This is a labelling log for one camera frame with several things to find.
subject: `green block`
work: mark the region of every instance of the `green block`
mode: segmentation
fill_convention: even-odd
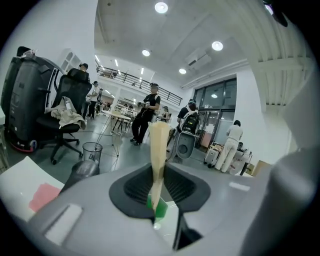
[[[151,194],[148,195],[148,199],[146,201],[146,206],[150,209],[152,209],[152,204],[151,204]],[[155,217],[156,218],[164,218],[166,215],[168,209],[167,203],[160,197],[158,206],[156,207],[155,210]]]

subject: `white shirt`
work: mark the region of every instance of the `white shirt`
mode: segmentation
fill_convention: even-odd
[[[229,129],[226,131],[226,135],[228,136],[228,139],[231,138],[237,142],[241,140],[241,137],[243,134],[244,134],[244,131],[238,125],[231,125]]]
[[[99,90],[100,90],[99,86],[93,88],[93,91],[92,91],[91,97],[90,97],[90,100],[91,100],[91,101],[93,101],[93,102],[96,102],[96,101],[97,101],[97,97],[98,97]]]

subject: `black mesh chair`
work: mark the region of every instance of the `black mesh chair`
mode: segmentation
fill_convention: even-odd
[[[86,100],[87,94],[92,88],[92,85],[88,82],[88,80],[83,79],[83,76],[81,74],[77,74],[77,72],[63,75],[60,79],[59,88],[52,107],[59,105],[62,97],[68,97],[71,99],[77,113],[81,115],[82,105]],[[50,160],[53,165],[57,163],[57,160],[54,157],[58,149],[62,146],[66,146],[67,148],[79,153],[79,158],[82,158],[83,156],[81,151],[69,144],[70,142],[76,142],[76,144],[79,145],[79,140],[72,135],[72,133],[76,133],[80,129],[79,125],[68,124],[64,127],[60,127],[59,121],[60,120],[56,119],[55,117],[52,117],[51,113],[44,114],[38,117],[36,120],[39,125],[43,126],[49,132],[52,132],[55,135],[55,139],[38,142],[40,149],[42,149],[44,145],[55,144],[50,156]],[[73,138],[64,138],[64,134],[70,134]]]

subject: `balcony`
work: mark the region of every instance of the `balcony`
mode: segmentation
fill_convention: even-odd
[[[136,87],[140,90],[146,91],[150,93],[150,82],[145,81],[143,79],[140,79],[136,76],[133,76],[131,74],[125,73],[125,72],[118,72],[115,69],[107,68],[107,67],[102,67],[102,66],[97,66],[96,67],[96,72],[98,73],[99,76],[116,80],[128,85],[131,85],[133,87]],[[162,99],[165,99],[172,104],[175,104],[177,106],[180,106],[182,98],[173,94],[170,91],[167,91],[161,87],[159,87],[159,92],[158,94]]]

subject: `pink object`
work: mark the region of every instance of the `pink object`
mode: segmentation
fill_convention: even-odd
[[[39,211],[47,203],[55,199],[61,189],[48,183],[41,184],[33,195],[33,199],[29,203],[29,208],[34,212]]]

